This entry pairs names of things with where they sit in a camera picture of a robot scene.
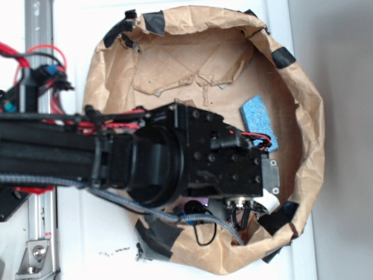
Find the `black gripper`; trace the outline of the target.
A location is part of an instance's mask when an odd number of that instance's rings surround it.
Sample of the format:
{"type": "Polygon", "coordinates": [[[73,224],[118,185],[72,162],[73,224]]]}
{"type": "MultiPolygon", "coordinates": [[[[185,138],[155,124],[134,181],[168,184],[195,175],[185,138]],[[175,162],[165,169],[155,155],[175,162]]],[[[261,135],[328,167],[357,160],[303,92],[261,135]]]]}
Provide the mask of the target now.
{"type": "Polygon", "coordinates": [[[239,204],[254,199],[263,212],[279,206],[279,167],[269,157],[269,135],[245,132],[213,112],[172,103],[171,126],[183,139],[187,197],[205,197],[239,204]]]}

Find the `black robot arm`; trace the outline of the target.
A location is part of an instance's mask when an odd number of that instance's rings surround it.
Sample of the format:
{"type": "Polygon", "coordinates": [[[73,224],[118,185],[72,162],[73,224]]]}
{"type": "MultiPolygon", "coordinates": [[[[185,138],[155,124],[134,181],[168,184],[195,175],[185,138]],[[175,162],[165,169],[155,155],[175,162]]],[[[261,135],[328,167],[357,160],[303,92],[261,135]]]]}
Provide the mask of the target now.
{"type": "Polygon", "coordinates": [[[116,188],[146,207],[196,197],[271,214],[280,205],[271,145],[266,134],[178,103],[123,114],[2,113],[1,185],[116,188]]]}

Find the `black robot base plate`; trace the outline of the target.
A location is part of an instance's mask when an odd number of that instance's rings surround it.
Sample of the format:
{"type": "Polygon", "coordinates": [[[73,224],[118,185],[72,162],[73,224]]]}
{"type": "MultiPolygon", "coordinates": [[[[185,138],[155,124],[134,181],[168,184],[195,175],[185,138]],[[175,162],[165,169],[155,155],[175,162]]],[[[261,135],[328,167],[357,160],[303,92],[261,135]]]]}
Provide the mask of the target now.
{"type": "Polygon", "coordinates": [[[0,220],[7,222],[27,201],[30,193],[23,191],[19,187],[1,188],[0,199],[0,220]]]}

